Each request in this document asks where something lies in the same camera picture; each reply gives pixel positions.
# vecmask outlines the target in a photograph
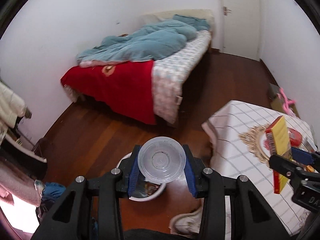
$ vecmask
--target table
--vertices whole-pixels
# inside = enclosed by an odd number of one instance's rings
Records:
[[[261,142],[262,136],[256,135],[261,131],[264,133],[263,126],[268,126],[280,115],[285,116],[288,127],[300,132],[303,138],[308,136],[313,140],[310,127],[304,121],[234,100],[212,115],[202,127],[209,135],[213,146],[211,168],[226,177],[237,178],[239,175],[246,175],[276,212],[288,233],[293,235],[300,231],[309,211],[291,201],[293,190],[289,183],[281,194],[273,193],[273,171],[268,167],[268,160],[259,153],[257,144],[252,143],[254,139]],[[268,152],[264,147],[261,148],[264,153]],[[226,212],[226,239],[230,239],[231,214],[228,201]]]

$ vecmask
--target metal bolt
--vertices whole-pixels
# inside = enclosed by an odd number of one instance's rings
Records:
[[[247,182],[247,181],[248,181],[248,177],[245,176],[245,175],[241,175],[241,176],[239,177],[239,179],[240,179],[242,182]]]
[[[81,183],[82,181],[84,181],[84,176],[76,177],[76,182]]]
[[[204,168],[204,169],[203,169],[203,172],[204,172],[205,174],[211,174],[211,173],[213,173],[213,170],[212,170],[211,168]]]
[[[114,169],[111,170],[111,173],[112,173],[113,175],[117,175],[117,174],[119,174],[120,172],[121,172],[121,170],[118,169],[118,168],[114,168]]]

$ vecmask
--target barcode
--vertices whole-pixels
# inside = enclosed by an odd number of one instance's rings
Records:
[[[267,139],[268,139],[268,143],[269,143],[270,155],[277,154],[275,141],[273,140],[272,132],[269,132],[266,135],[267,135]]]

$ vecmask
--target blue gripper pad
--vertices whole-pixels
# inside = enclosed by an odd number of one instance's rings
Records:
[[[198,192],[196,190],[195,175],[192,171],[187,155],[186,155],[186,166],[184,167],[184,174],[186,176],[189,192],[192,194],[193,197],[196,197]]]
[[[129,183],[128,183],[128,195],[129,195],[129,197],[131,197],[132,193],[136,189],[139,172],[140,172],[140,170],[139,170],[139,166],[138,166],[138,154],[137,154],[136,158],[135,158],[135,160],[133,162],[130,175],[129,175]]]
[[[308,152],[305,152],[295,147],[291,147],[291,152],[292,152],[292,158],[298,163],[301,163],[304,165],[310,165],[314,162],[311,154]]]

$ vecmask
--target pink toy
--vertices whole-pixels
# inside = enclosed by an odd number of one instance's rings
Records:
[[[292,117],[297,117],[294,112],[289,108],[289,105],[295,104],[296,101],[295,100],[288,100],[287,96],[285,95],[283,88],[279,88],[279,92],[277,95],[279,97],[279,99],[281,100],[281,97],[284,101],[284,104],[282,105],[282,108],[284,110],[284,112]]]

